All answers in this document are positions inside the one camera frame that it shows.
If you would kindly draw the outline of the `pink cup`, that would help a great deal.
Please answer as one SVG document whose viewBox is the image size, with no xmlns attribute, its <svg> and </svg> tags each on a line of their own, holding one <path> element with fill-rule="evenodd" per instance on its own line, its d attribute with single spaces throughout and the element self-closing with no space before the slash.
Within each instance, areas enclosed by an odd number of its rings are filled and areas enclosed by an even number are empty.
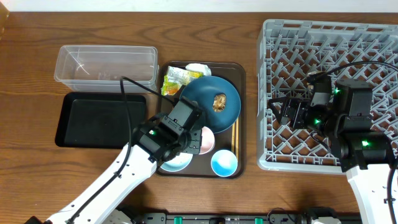
<svg viewBox="0 0 398 224">
<path fill-rule="evenodd" d="M 213 150 L 215 146 L 215 136 L 212 130 L 206 126 L 201 129 L 201 147 L 199 155 L 206 154 Z"/>
</svg>

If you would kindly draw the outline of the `light blue large bowl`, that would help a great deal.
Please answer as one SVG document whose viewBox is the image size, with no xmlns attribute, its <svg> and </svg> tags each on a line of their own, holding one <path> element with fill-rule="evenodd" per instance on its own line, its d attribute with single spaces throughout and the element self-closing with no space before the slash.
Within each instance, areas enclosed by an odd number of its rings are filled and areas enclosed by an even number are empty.
<svg viewBox="0 0 398 224">
<path fill-rule="evenodd" d="M 174 159 L 167 161 L 161 165 L 161 169 L 167 172 L 178 172 L 186 168 L 193 158 L 193 154 L 180 153 Z"/>
</svg>

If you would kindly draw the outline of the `dark blue plate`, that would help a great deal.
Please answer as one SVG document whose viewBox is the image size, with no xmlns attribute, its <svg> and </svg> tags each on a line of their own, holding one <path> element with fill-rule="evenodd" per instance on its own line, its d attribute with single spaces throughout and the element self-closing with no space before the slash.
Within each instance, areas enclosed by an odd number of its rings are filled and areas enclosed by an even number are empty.
<svg viewBox="0 0 398 224">
<path fill-rule="evenodd" d="M 215 97 L 226 96 L 225 108 L 221 112 L 213 109 Z M 237 89 L 224 78 L 206 76 L 190 82 L 181 92 L 180 98 L 196 101 L 205 113 L 204 126 L 213 133 L 221 133 L 231 127 L 241 112 L 241 99 Z"/>
</svg>

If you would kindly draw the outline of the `brown food scrap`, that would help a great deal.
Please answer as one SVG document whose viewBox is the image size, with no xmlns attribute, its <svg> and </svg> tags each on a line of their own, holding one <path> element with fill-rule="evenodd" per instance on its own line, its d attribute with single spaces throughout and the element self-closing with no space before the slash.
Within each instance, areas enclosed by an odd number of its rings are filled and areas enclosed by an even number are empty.
<svg viewBox="0 0 398 224">
<path fill-rule="evenodd" d="M 225 94 L 219 94 L 214 97 L 214 102 L 213 102 L 213 111 L 214 112 L 222 112 L 226 107 L 226 95 Z"/>
</svg>

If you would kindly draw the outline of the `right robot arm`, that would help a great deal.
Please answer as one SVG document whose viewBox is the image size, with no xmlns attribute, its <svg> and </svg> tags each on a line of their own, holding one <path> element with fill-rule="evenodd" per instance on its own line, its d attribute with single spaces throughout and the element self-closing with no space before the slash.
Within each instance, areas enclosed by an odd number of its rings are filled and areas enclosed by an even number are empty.
<svg viewBox="0 0 398 224">
<path fill-rule="evenodd" d="M 373 90 L 366 81 L 308 78 L 311 98 L 267 102 L 277 122 L 328 138 L 354 192 L 363 223 L 397 223 L 397 158 L 386 134 L 371 128 Z"/>
</svg>

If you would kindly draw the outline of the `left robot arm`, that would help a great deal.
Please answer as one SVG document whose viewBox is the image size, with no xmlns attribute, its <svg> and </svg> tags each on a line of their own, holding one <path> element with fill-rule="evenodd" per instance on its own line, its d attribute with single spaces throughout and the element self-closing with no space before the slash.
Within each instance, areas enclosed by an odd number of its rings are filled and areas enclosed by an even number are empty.
<svg viewBox="0 0 398 224">
<path fill-rule="evenodd" d="M 45 223 L 105 223 L 118 215 L 118 205 L 143 181 L 151 177 L 158 165 L 171 161 L 183 152 L 198 154 L 203 125 L 181 126 L 174 120 L 159 124 L 147 121 L 138 126 L 115 161 L 73 202 L 51 215 Z"/>
</svg>

